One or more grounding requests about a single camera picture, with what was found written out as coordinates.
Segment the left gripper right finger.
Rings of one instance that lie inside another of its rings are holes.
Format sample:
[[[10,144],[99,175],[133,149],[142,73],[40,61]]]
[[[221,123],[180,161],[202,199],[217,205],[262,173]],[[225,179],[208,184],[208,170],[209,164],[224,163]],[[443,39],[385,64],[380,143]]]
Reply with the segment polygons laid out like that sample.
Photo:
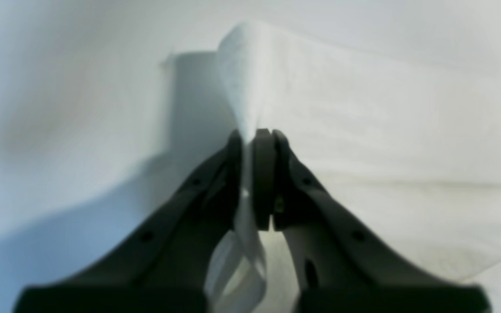
[[[252,141],[253,213],[281,232],[300,288],[295,313],[489,313],[477,286],[427,273],[385,244],[301,163],[279,130]]]

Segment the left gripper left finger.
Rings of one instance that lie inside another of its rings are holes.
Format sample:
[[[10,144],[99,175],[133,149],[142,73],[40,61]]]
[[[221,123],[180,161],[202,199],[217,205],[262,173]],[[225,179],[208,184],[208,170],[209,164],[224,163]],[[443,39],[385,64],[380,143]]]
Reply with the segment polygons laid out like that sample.
[[[25,289],[16,313],[208,313],[207,268],[233,229],[242,139],[201,163],[171,198],[99,261]]]

